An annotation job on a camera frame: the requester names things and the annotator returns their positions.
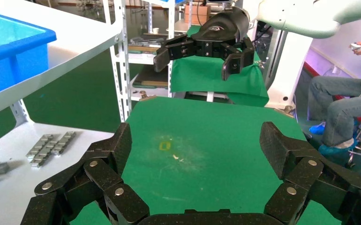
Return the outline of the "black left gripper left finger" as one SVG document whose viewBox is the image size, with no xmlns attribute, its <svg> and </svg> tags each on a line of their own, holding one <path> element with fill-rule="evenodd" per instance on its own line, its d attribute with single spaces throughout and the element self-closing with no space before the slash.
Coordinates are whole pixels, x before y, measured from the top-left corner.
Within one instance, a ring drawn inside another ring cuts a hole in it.
<svg viewBox="0 0 361 225">
<path fill-rule="evenodd" d="M 113 225 L 136 225 L 150 215 L 147 203 L 121 175 L 132 148 L 130 125 L 92 143 L 72 166 L 40 182 L 22 225 L 68 225 L 95 202 Z"/>
</svg>

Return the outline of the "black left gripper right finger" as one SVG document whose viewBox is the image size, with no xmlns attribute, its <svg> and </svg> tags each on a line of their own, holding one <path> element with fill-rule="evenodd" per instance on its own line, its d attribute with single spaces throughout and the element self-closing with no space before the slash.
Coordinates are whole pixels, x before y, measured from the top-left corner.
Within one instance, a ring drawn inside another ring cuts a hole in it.
<svg viewBox="0 0 361 225">
<path fill-rule="evenodd" d="M 282 184 L 264 213 L 285 225 L 296 224 L 310 201 L 321 204 L 344 225 L 361 225 L 361 175 L 321 155 L 306 141 L 287 137 L 264 122 L 261 149 Z"/>
</svg>

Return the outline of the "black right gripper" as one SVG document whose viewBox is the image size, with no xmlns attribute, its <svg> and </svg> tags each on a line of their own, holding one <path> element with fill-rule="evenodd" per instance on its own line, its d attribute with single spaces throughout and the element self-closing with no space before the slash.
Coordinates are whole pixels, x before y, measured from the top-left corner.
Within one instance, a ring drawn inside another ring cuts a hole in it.
<svg viewBox="0 0 361 225">
<path fill-rule="evenodd" d="M 239 74 L 254 64 L 255 48 L 247 37 L 250 16 L 239 7 L 219 12 L 190 37 L 176 36 L 161 44 L 153 58 L 155 72 L 161 72 L 172 60 L 190 56 L 221 58 L 222 80 Z"/>
</svg>

